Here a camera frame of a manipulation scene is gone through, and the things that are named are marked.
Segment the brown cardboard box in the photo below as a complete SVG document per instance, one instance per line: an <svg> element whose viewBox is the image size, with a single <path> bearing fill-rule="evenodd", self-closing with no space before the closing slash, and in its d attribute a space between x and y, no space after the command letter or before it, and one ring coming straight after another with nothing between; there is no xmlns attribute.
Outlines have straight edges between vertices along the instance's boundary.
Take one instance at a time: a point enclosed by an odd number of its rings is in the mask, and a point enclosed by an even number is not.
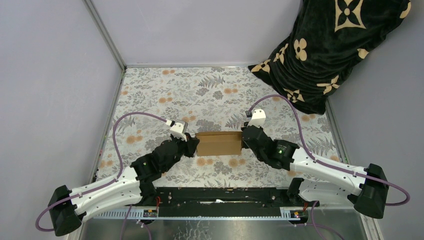
<svg viewBox="0 0 424 240"><path fill-rule="evenodd" d="M196 154L206 156L230 156L242 153L241 131L208 131L198 132L195 137L199 139Z"/></svg>

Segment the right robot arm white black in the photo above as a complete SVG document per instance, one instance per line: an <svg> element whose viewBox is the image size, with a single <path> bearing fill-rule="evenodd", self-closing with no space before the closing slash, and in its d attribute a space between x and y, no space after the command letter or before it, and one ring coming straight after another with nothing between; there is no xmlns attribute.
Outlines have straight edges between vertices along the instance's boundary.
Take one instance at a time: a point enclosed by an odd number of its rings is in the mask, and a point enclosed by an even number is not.
<svg viewBox="0 0 424 240"><path fill-rule="evenodd" d="M382 219L389 186L384 170L376 164L368 167L333 162L324 157L312 159L296 143L273 140L261 127L245 126L241 132L242 145L256 158L274 169L302 172L325 181L323 186L306 180L293 180L287 191L287 201L299 206L304 201L322 203L352 203L353 208L370 218Z"/></svg>

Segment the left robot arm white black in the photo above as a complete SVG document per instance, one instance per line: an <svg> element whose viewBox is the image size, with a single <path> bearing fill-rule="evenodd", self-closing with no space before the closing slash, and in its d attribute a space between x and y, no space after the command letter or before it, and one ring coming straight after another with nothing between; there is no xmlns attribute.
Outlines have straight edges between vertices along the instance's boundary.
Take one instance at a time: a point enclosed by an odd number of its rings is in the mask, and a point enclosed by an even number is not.
<svg viewBox="0 0 424 240"><path fill-rule="evenodd" d="M120 176L109 176L92 184L68 189L58 187L48 204L53 231L57 237L77 230L82 223L109 210L125 206L156 203L153 182L169 171L182 157L192 158L199 139L172 136L151 153L137 158Z"/></svg>

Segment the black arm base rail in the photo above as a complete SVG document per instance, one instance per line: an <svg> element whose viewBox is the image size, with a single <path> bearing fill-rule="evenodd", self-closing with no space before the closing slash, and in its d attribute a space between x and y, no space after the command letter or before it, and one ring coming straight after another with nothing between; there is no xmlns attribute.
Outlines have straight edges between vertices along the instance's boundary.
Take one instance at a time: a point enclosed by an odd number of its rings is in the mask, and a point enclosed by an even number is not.
<svg viewBox="0 0 424 240"><path fill-rule="evenodd" d="M148 200L134 204L135 208L159 210L187 208L285 208L296 209L308 216L308 209L318 207L317 201L306 201L294 190L276 187L158 187Z"/></svg>

